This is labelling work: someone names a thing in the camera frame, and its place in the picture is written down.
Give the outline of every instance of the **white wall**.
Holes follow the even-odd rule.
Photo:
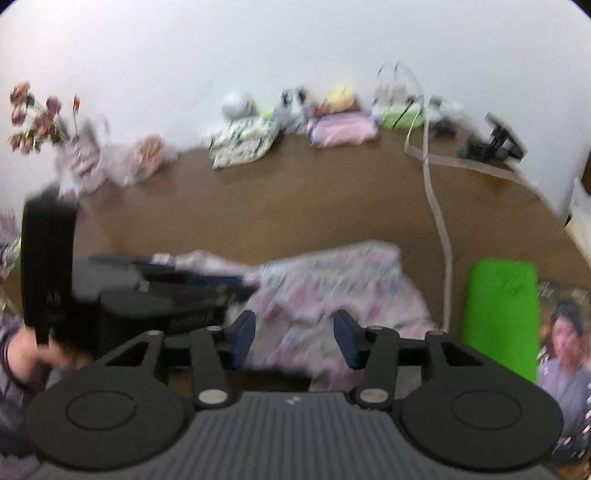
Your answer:
[[[369,104],[375,73],[403,59],[427,93],[492,111],[558,213],[591,147],[591,21],[568,0],[18,0],[0,17],[0,138],[8,95],[78,93],[112,138],[157,132],[181,147],[218,124],[231,89],[266,108],[284,87],[321,97],[348,82]],[[53,178],[53,152],[0,147],[0,208]]]

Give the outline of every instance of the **white round object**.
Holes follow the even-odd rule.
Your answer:
[[[222,115],[229,121],[248,116],[251,110],[252,99],[244,93],[228,93],[222,101]]]

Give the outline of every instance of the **pink package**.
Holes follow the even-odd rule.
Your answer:
[[[308,121],[310,143],[319,148],[343,144],[361,145],[378,136],[374,119],[359,112],[340,113]]]

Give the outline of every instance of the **magazine cover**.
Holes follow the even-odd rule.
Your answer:
[[[558,402],[563,432],[553,466],[584,461],[591,430],[591,302],[585,288],[543,280],[538,385]]]

